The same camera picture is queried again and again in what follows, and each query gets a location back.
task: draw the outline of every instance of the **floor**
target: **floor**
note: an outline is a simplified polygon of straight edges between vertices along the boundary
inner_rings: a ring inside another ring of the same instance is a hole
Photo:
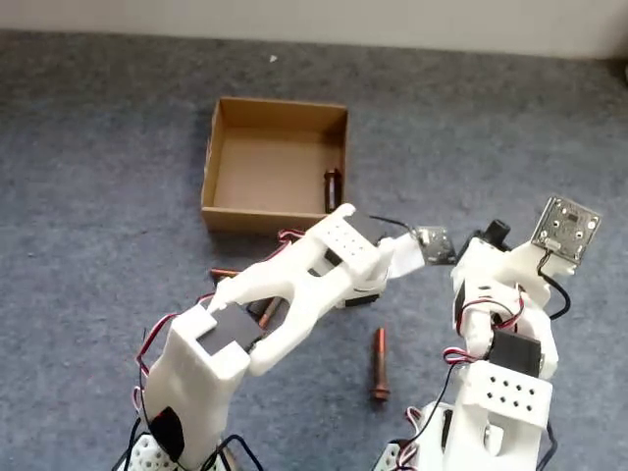
[[[0,469],[111,467],[133,421],[142,329],[206,292],[209,266],[245,267],[273,248],[210,237],[200,220],[222,95],[348,105],[351,200],[447,225],[457,246],[495,217],[512,227],[511,244],[525,241],[555,193],[602,212],[585,263],[564,282],[573,310],[554,328],[560,449],[548,470],[625,466],[628,89],[606,64],[5,31]],[[449,286],[446,269],[426,269],[371,307],[330,313],[284,362],[244,382],[229,430],[266,469],[369,470],[387,440],[410,433],[404,408],[441,387],[440,352],[459,344]],[[376,408],[369,344],[384,324],[392,395]]]

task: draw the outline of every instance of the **bolt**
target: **bolt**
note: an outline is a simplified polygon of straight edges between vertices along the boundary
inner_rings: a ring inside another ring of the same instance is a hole
[[[268,323],[271,320],[271,317],[277,312],[277,308],[282,303],[282,299],[280,297],[274,297],[271,303],[268,305],[266,309],[264,309],[264,314],[259,318],[257,325],[262,329],[266,329]]]
[[[373,373],[375,384],[371,389],[371,396],[376,400],[388,400],[391,390],[389,390],[389,381],[386,376],[386,331],[383,328],[375,331]]]
[[[232,270],[229,268],[212,268],[209,270],[209,275],[212,277],[214,285],[217,285],[218,282],[224,278],[233,278],[238,274],[238,270]]]

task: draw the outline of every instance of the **cardboard box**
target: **cardboard box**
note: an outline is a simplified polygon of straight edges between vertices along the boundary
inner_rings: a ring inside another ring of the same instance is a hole
[[[207,148],[202,216],[211,231],[273,234],[325,217],[325,172],[346,175],[343,106],[221,98]]]

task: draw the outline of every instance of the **cable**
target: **cable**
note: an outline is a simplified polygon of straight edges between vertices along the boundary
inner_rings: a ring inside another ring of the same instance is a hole
[[[391,218],[385,218],[384,216],[375,216],[375,215],[369,215],[369,218],[371,219],[375,219],[377,221],[382,221],[383,223],[389,223],[389,224],[394,224],[395,226],[400,226],[402,228],[405,228],[409,233],[414,234],[414,228],[412,228],[412,226],[410,226],[409,224],[405,224],[402,221],[398,221],[397,219],[391,219]]]
[[[432,422],[432,418],[434,417],[436,410],[439,408],[439,404],[441,403],[441,401],[443,400],[443,397],[445,396],[445,392],[447,391],[447,386],[449,385],[449,380],[451,379],[451,373],[453,372],[453,369],[456,367],[456,365],[457,363],[454,363],[453,365],[449,366],[449,370],[447,371],[447,375],[445,376],[445,383],[443,384],[443,389],[441,390],[439,397],[436,399],[436,402],[434,403],[434,407],[432,408],[432,412],[430,412],[430,415],[428,416],[421,430],[416,432],[411,439],[408,439],[405,445],[403,445],[401,449],[399,450],[399,454],[396,456],[396,468],[395,468],[396,471],[413,471],[413,468],[411,466],[405,466],[404,463],[401,463],[400,459],[405,455],[406,453],[405,450],[411,447],[412,444],[416,442],[418,438],[421,437],[421,435],[423,435],[423,432],[425,432],[425,430],[430,425],[430,422]]]
[[[546,254],[543,256],[543,258],[539,262],[539,265],[537,266],[537,273],[539,274],[541,278],[543,278],[546,281],[546,283],[548,283],[556,291],[558,291],[560,295],[563,297],[563,299],[565,300],[565,305],[562,306],[562,309],[560,309],[558,312],[549,316],[551,320],[555,321],[556,319],[564,316],[569,311],[569,309],[571,309],[571,297],[569,297],[569,293],[565,290],[565,288],[559,285],[556,280],[554,280],[553,278],[549,277],[548,275],[546,275],[545,273],[541,271],[541,269],[546,265],[546,263],[548,263],[548,260],[550,260],[551,254],[552,254],[551,250],[546,250]]]
[[[474,363],[481,358],[477,358],[471,355],[468,351],[458,348],[457,346],[450,346],[443,350],[443,360],[447,365],[457,365],[458,363]]]
[[[141,423],[141,419],[137,417],[135,419],[135,423],[131,428],[131,436],[129,437],[129,446],[127,447],[127,458],[125,461],[124,471],[129,471],[129,466],[131,466],[131,453],[133,451],[133,444],[135,443],[135,434],[137,433],[137,427]]]
[[[157,324],[155,324],[153,328],[150,330],[150,332],[148,333],[148,338],[144,341],[144,343],[141,346],[141,349],[139,350],[139,352],[137,353],[137,356],[135,357],[135,361],[137,362],[137,364],[139,365],[139,368],[145,375],[148,375],[148,372],[150,371],[150,369],[144,363],[144,360],[143,360],[144,354],[150,347],[150,344],[152,344],[153,341],[155,340],[155,337],[157,337],[157,334],[159,334],[159,331],[162,330],[162,328],[168,323],[168,321],[174,319],[178,315],[179,315],[178,312],[174,312],[172,314],[166,314],[159,321],[157,321]]]
[[[203,465],[200,467],[199,471],[209,471],[209,469],[214,465],[214,462],[216,461],[216,457],[218,457],[223,452],[223,449],[225,449],[227,445],[233,440],[236,440],[237,442],[239,442],[242,448],[244,448],[244,451],[246,451],[246,454],[248,454],[248,457],[251,458],[251,461],[253,461],[253,463],[255,463],[255,467],[257,468],[257,470],[264,471],[264,467],[262,466],[262,463],[259,462],[259,459],[257,459],[257,456],[255,456],[255,453],[251,451],[251,448],[249,448],[249,446],[246,444],[244,439],[240,435],[236,435],[236,434],[232,434],[226,437],[216,447],[214,452],[209,455],[209,458],[205,460]]]
[[[548,451],[546,451],[546,454],[544,454],[543,458],[541,458],[541,461],[539,461],[539,464],[537,464],[537,471],[543,471],[544,469],[546,469],[546,466],[548,465],[548,463],[551,461],[553,456],[558,451],[558,439],[553,434],[553,428],[551,427],[551,422],[549,420],[548,420],[548,436],[549,436],[549,441],[551,442],[551,446],[549,447]]]
[[[476,304],[494,304],[496,306],[501,307],[502,309],[504,309],[508,314],[510,314],[510,318],[506,319],[505,321],[499,323],[499,324],[495,324],[494,328],[495,329],[507,329],[509,327],[515,326],[517,324],[517,321],[519,320],[519,318],[521,317],[521,314],[523,314],[523,309],[525,307],[525,303],[523,300],[523,288],[517,284],[517,291],[519,292],[519,299],[518,299],[518,303],[519,303],[519,310],[517,311],[517,313],[515,314],[514,312],[512,312],[512,309],[510,309],[508,306],[506,306],[505,304],[499,302],[499,301],[495,301],[494,299],[489,299],[489,298],[485,298],[482,297],[480,299],[476,299],[474,301],[469,301],[466,304],[464,304],[462,306],[462,308],[460,309],[460,315],[457,317],[456,322],[455,322],[455,331],[458,333],[459,336],[462,337],[462,334],[460,333],[460,329],[462,328],[462,320],[464,318],[464,312],[467,310],[468,307],[476,305]]]

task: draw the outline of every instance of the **plastic part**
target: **plastic part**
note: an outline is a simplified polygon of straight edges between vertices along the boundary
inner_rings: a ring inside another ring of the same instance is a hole
[[[551,384],[486,361],[471,364],[462,379],[443,469],[535,469],[548,423]]]
[[[216,320],[197,304],[172,323],[162,355],[146,379],[144,403],[152,421],[167,407],[179,417],[184,449],[179,463],[195,469],[220,442],[231,397],[250,359],[236,341],[210,355],[198,342]]]
[[[388,258],[388,268],[392,240],[383,239],[379,246],[373,245],[345,220],[354,212],[352,205],[343,204],[294,245],[219,283],[210,312],[224,309],[231,302],[242,304],[275,295],[290,302],[284,322],[251,350],[249,371],[253,375],[264,374],[301,343],[320,317],[368,280],[384,254],[388,254],[384,257]],[[341,263],[321,276],[312,276],[310,268],[330,249]]]
[[[114,471],[124,471],[126,462],[125,451]],[[129,471],[175,471],[177,469],[179,469],[177,463],[168,457],[168,454],[161,449],[150,434],[141,435],[135,440],[135,445],[131,451]],[[227,471],[228,468],[225,467],[222,458],[219,457],[209,470]]]
[[[393,471],[395,468],[394,461],[400,450],[399,444],[390,443],[386,445],[384,451],[373,466],[373,471]]]

